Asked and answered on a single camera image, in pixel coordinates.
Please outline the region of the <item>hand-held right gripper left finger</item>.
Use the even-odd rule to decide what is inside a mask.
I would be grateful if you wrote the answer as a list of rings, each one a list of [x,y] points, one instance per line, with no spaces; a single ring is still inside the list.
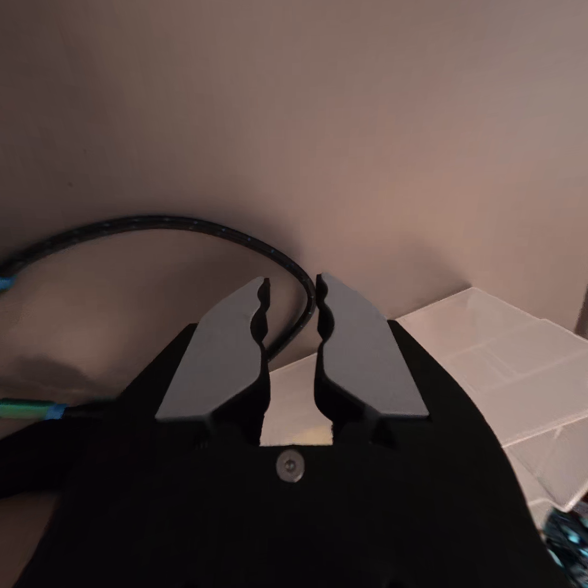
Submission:
[[[171,379],[155,418],[199,423],[210,435],[235,430],[259,445],[270,403],[270,281],[257,277],[209,310]]]

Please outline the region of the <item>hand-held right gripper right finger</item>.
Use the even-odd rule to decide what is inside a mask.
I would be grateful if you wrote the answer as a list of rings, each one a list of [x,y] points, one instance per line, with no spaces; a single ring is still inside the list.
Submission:
[[[429,421],[429,410],[384,315],[333,275],[317,275],[315,404],[333,442],[378,442],[389,428]]]

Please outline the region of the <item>clear plastic bin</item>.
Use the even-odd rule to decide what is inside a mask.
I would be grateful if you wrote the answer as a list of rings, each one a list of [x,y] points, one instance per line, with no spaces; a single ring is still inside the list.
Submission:
[[[261,444],[386,447],[423,462],[413,472],[442,477],[461,506],[523,494],[572,510],[587,493],[587,341],[475,288],[388,324],[427,423],[398,423],[387,442],[333,442],[315,404],[316,353],[271,372]]]

